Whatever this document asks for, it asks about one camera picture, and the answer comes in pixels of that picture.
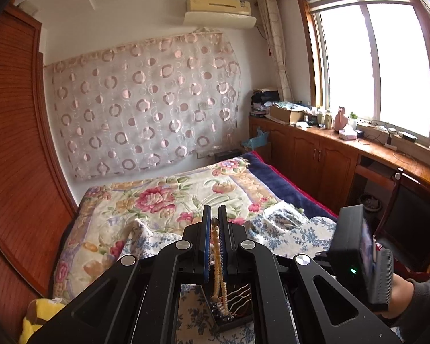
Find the right hand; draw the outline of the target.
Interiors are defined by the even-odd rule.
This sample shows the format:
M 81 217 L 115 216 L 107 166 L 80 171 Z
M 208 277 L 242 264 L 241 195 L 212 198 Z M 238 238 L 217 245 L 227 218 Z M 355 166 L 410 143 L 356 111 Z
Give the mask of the right hand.
M 397 274 L 392 276 L 392 295 L 387 311 L 380 313 L 381 317 L 394 319 L 408 308 L 414 295 L 414 284 Z

